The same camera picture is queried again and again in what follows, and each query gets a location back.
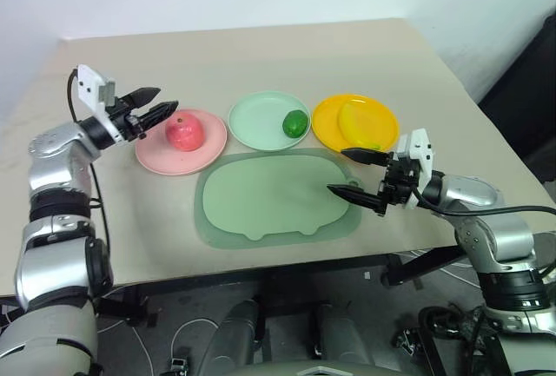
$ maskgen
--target red apple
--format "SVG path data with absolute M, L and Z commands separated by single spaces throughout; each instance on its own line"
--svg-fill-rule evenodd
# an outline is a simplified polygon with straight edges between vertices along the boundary
M 166 138 L 175 148 L 190 152 L 201 147 L 205 133 L 197 117 L 180 110 L 166 121 Z

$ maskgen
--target beige table surface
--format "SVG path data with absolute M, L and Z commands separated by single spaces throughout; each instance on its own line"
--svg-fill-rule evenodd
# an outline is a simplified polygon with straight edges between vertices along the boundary
M 27 221 L 27 145 L 34 135 L 70 119 L 65 83 L 78 63 L 115 78 L 120 96 L 141 86 L 157 86 L 162 88 L 158 101 L 179 100 L 182 108 L 206 109 L 224 118 L 238 98 L 264 89 L 299 96 L 310 109 L 338 93 L 372 96 L 392 109 L 402 132 L 427 128 L 436 169 L 482 177 L 503 191 L 508 204 L 553 205 L 456 77 L 403 20 L 64 42 L 3 130 L 0 294 L 13 294 L 12 275 Z M 78 113 L 87 115 L 83 107 Z M 311 132 L 297 147 L 320 146 Z M 230 136 L 225 154 L 251 151 Z M 150 173 L 136 161 L 132 144 L 107 149 L 96 165 L 108 209 L 117 283 L 454 244 L 453 231 L 444 221 L 422 209 L 393 207 L 384 218 L 364 212 L 360 226 L 336 241 L 215 249 L 202 242 L 195 229 L 198 175 Z M 350 168 L 367 190 L 376 191 L 382 168 L 355 163 Z M 533 232 L 556 229 L 556 217 L 523 215 Z M 103 235 L 98 214 L 94 218 Z

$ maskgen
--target white wall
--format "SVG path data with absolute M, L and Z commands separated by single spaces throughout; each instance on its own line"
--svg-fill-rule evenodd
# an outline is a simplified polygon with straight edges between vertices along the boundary
M 390 16 L 408 18 L 479 101 L 555 4 L 556 0 L 0 0 L 0 122 L 60 37 Z

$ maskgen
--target mint green plate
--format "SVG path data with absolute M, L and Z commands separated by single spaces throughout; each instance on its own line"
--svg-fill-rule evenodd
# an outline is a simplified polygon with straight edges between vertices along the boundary
M 286 115 L 300 109 L 307 115 L 308 125 L 300 137 L 288 137 L 282 129 Z M 229 131 L 241 143 L 266 152 L 291 148 L 299 143 L 311 129 L 311 113 L 298 100 L 280 91 L 262 91 L 244 96 L 230 110 Z
M 217 248 L 280 246 L 345 237 L 361 210 L 326 185 L 358 181 L 326 149 L 228 155 L 204 170 L 195 191 L 195 224 Z

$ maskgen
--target green lime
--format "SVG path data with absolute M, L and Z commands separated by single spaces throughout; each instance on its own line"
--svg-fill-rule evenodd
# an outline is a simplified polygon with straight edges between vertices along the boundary
M 284 121 L 281 124 L 281 127 L 284 129 L 284 133 L 286 133 L 287 137 L 292 137 L 296 139 L 297 137 L 301 137 L 305 130 L 307 130 L 308 126 L 308 117 L 300 109 L 295 109 L 290 111 Z

